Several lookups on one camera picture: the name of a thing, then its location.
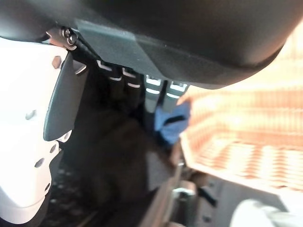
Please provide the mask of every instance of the metal bracket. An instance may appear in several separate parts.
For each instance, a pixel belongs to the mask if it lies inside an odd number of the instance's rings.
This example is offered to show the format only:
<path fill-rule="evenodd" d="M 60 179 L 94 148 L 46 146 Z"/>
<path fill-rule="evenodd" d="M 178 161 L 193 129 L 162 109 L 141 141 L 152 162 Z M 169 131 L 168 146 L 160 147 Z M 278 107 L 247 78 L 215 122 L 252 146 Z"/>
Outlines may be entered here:
<path fill-rule="evenodd" d="M 50 43 L 68 50 L 75 50 L 77 35 L 70 28 L 54 27 L 46 32 L 50 36 Z"/>

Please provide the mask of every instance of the black plastic tab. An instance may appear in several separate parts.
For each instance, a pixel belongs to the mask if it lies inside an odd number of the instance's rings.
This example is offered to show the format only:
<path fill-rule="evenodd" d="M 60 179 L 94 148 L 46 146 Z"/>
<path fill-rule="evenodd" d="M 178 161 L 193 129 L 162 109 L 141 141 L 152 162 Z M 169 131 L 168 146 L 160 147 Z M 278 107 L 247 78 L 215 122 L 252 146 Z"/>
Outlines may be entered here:
<path fill-rule="evenodd" d="M 158 100 L 163 87 L 163 80 L 153 78 L 146 75 L 144 78 L 145 84 L 145 109 L 149 113 L 156 110 Z"/>
<path fill-rule="evenodd" d="M 75 74 L 71 53 L 66 56 L 45 117 L 45 141 L 60 138 L 74 128 L 88 70 Z"/>
<path fill-rule="evenodd" d="M 187 84 L 170 82 L 166 86 L 166 94 L 163 100 L 162 109 L 166 112 L 171 112 L 177 105 L 179 98 L 185 94 L 188 89 Z"/>

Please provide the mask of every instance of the blurry object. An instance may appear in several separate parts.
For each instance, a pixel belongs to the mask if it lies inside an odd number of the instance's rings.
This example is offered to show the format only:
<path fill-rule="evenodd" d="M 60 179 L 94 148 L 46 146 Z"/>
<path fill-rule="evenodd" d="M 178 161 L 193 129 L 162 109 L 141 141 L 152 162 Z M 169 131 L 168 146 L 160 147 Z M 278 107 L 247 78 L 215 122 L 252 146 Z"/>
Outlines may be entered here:
<path fill-rule="evenodd" d="M 267 192 L 303 191 L 303 23 L 260 73 L 219 90 L 190 87 L 181 135 L 189 167 Z"/>
<path fill-rule="evenodd" d="M 242 201 L 235 210 L 230 227 L 301 227 L 303 217 L 262 204 L 255 200 Z"/>

